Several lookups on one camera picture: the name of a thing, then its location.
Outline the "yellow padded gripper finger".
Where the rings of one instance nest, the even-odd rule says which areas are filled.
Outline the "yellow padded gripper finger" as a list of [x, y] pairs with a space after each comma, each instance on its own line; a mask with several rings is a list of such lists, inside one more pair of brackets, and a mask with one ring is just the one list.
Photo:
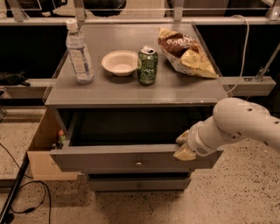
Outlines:
[[188, 138], [189, 130], [186, 130], [184, 133], [182, 133], [180, 136], [177, 137], [176, 143], [177, 144], [184, 144]]
[[191, 161], [196, 158], [196, 153], [189, 149], [188, 146], [184, 143], [180, 146], [173, 156], [181, 161]]

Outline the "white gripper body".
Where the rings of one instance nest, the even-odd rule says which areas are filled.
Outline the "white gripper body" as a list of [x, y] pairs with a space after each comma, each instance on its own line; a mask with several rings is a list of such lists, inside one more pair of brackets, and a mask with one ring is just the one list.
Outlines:
[[218, 149], [217, 126], [214, 122], [197, 122], [189, 129], [187, 146], [200, 157], [207, 157]]

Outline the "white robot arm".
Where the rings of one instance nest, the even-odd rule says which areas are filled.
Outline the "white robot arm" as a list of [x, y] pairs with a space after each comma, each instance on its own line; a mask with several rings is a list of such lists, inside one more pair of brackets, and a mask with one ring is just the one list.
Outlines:
[[279, 151], [280, 119], [259, 104], [231, 97], [219, 101], [212, 116], [195, 123], [176, 139], [180, 148], [173, 156], [181, 161], [191, 161], [245, 138]]

